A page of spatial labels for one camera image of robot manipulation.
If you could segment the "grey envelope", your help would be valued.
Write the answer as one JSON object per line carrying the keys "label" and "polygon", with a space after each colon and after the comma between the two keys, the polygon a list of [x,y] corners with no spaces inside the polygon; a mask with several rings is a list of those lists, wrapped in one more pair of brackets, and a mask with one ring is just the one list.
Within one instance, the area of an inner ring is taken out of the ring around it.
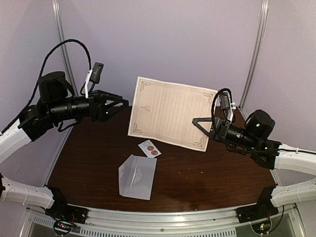
{"label": "grey envelope", "polygon": [[130,155],[118,168],[119,194],[127,198],[150,200],[157,159]]}

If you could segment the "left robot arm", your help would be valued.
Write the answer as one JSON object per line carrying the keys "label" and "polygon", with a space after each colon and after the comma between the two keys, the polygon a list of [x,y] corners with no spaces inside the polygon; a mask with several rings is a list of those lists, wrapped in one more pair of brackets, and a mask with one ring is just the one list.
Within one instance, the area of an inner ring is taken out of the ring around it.
{"label": "left robot arm", "polygon": [[[105,122],[129,105],[121,96],[102,90],[76,97],[62,71],[40,77],[38,86],[38,102],[24,108],[13,124],[0,135],[1,162],[54,127],[59,132],[64,131],[64,121],[73,119],[75,125],[84,118],[90,118],[92,122]],[[67,219],[71,215],[71,208],[58,188],[39,188],[1,176],[0,199],[39,206],[52,211],[60,219]]]}

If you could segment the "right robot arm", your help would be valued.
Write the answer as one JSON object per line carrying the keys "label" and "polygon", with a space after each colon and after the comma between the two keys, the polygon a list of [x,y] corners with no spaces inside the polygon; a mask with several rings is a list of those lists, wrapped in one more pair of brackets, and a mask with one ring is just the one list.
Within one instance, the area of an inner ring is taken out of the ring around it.
{"label": "right robot arm", "polygon": [[[237,127],[228,119],[194,118],[196,126],[210,139],[225,145],[229,152],[249,155],[260,167],[269,170],[294,170],[310,175],[316,174],[316,153],[291,147],[268,139],[275,121],[264,111],[256,110],[247,119],[244,127]],[[265,188],[253,207],[253,214],[265,217],[272,207],[277,208],[316,198],[315,179],[288,185]]]}

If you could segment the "white sticker sheet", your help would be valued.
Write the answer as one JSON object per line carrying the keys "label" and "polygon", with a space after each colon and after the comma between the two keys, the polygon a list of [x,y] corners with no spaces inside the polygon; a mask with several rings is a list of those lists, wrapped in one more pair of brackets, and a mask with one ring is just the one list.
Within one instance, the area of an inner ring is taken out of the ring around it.
{"label": "white sticker sheet", "polygon": [[144,152],[149,158],[156,158],[161,155],[158,148],[152,143],[151,140],[146,140],[138,145],[138,147]]}

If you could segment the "right aluminium frame post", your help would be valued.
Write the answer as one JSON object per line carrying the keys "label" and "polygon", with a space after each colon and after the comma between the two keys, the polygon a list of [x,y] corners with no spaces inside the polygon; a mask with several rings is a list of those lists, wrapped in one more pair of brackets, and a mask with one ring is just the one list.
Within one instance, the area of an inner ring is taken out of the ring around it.
{"label": "right aluminium frame post", "polygon": [[246,78],[246,83],[244,86],[243,94],[241,97],[241,101],[239,104],[239,108],[241,110],[244,110],[247,97],[250,92],[250,88],[255,76],[256,68],[259,61],[260,51],[262,47],[262,43],[265,36],[266,26],[267,26],[267,20],[269,15],[269,1],[268,0],[262,0],[261,1],[261,8],[260,8],[260,14],[259,14],[259,22],[258,22],[258,28],[257,28],[257,35],[255,39],[255,44],[253,48],[252,58],[250,61],[250,66]]}

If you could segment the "aluminium frame post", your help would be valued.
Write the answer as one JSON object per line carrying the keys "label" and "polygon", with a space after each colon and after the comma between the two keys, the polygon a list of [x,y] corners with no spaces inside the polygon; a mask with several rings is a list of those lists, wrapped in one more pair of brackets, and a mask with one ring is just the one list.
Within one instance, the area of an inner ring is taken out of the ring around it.
{"label": "aluminium frame post", "polygon": [[250,61],[250,66],[246,78],[246,83],[244,86],[243,94],[241,97],[241,101],[239,104],[239,108],[241,110],[244,110],[247,97],[250,92],[250,88],[255,76],[256,68],[259,61],[260,51],[262,47],[262,43],[265,36],[266,26],[267,26],[267,20],[269,15],[269,1],[268,0],[262,0],[261,1],[261,8],[260,8],[260,14],[259,14],[259,22],[258,22],[258,28],[257,28],[257,35],[255,39],[255,44],[253,48],[252,58]]}
{"label": "aluminium frame post", "polygon": [[[61,16],[59,0],[52,0],[52,9],[53,9],[53,14],[54,14],[58,40],[59,42],[63,42],[66,40],[66,38],[63,31],[62,16]],[[66,44],[60,46],[60,49],[61,49],[62,59],[63,59],[67,78],[70,84],[74,88],[75,95],[78,95],[78,90],[77,90],[76,83],[74,80],[73,71],[72,71]]]}

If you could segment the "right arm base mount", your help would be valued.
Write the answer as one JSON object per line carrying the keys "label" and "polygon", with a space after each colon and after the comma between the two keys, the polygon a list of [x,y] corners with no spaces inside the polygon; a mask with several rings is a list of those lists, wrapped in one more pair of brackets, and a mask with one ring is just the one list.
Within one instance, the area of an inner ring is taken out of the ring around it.
{"label": "right arm base mount", "polygon": [[257,203],[239,207],[236,214],[239,223],[251,222],[252,230],[259,235],[271,233],[273,228],[271,217],[278,214],[278,208],[271,202],[274,186],[266,187],[258,197]]}

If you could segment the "left aluminium frame post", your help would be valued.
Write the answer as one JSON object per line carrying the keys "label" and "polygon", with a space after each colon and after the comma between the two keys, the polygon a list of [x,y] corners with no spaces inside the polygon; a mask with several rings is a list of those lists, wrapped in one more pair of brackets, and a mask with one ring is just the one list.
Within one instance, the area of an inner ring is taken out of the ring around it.
{"label": "left aluminium frame post", "polygon": [[[52,0],[52,9],[53,9],[53,14],[54,14],[58,40],[59,42],[63,42],[66,40],[66,38],[63,31],[62,16],[61,16],[59,0]],[[76,83],[74,80],[73,71],[72,71],[66,44],[60,46],[60,49],[61,49],[62,59],[63,59],[67,78],[70,84],[74,88],[75,95],[78,95],[78,90],[77,90]]]}

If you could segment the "front aluminium rail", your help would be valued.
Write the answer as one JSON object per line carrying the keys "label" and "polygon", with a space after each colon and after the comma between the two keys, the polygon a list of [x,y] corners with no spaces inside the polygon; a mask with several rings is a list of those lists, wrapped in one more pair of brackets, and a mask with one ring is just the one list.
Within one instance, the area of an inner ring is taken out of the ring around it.
{"label": "front aluminium rail", "polygon": [[[124,212],[91,208],[85,224],[76,224],[66,237],[307,237],[295,206],[282,215],[261,219],[272,222],[268,235],[257,234],[255,222],[240,223],[235,208],[174,213]],[[58,237],[54,220],[35,207],[27,208],[20,237]]]}

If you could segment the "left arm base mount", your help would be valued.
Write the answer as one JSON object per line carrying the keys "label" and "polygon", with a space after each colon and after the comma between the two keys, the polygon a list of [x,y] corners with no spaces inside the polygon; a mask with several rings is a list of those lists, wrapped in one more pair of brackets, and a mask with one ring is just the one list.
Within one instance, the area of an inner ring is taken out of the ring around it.
{"label": "left arm base mount", "polygon": [[69,234],[77,224],[85,224],[88,213],[86,208],[69,205],[59,188],[48,189],[52,192],[53,204],[44,212],[54,220],[53,230],[58,236]]}

